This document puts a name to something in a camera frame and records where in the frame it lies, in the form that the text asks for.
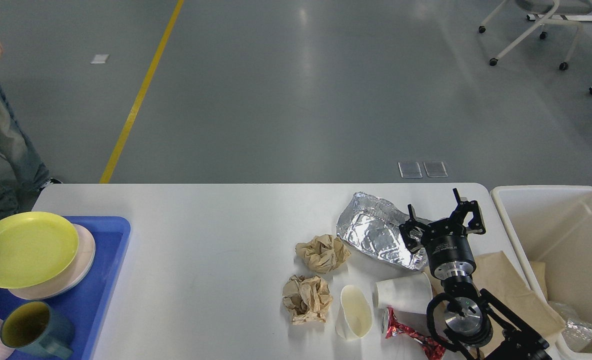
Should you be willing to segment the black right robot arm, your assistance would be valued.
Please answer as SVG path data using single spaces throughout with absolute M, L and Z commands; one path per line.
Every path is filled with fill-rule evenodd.
M 408 205 L 408 219 L 399 225 L 410 253 L 423 249 L 431 276 L 440 281 L 442 292 L 426 308 L 431 337 L 453 353 L 480 360 L 481 348 L 493 338 L 493 324 L 501 326 L 503 340 L 486 355 L 487 360 L 549 360 L 549 342 L 487 289 L 477 289 L 477 265 L 469 234 L 483 235 L 486 227 L 476 200 L 460 197 L 453 189 L 456 207 L 435 221 L 417 218 Z

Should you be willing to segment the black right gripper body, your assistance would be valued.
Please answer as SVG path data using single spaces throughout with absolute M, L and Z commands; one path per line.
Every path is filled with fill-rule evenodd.
M 449 219 L 417 224 L 420 242 L 426 251 L 431 275 L 438 280 L 451 277 L 471 278 L 476 269 L 468 235 L 475 228 L 466 227 Z

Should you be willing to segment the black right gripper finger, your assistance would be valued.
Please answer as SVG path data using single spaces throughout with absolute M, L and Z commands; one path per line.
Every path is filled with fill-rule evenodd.
M 457 202 L 456 208 L 453 211 L 453 218 L 456 225 L 462 228 L 461 233 L 463 235 L 486 234 L 486 226 L 479 201 L 461 197 L 456 187 L 453 188 L 453 194 Z
M 403 243 L 411 254 L 416 254 L 424 248 L 423 237 L 426 230 L 429 228 L 429 220 L 424 218 L 417 218 L 414 207 L 409 204 L 407 206 L 409 217 L 404 223 L 399 225 L 399 232 L 401 234 Z

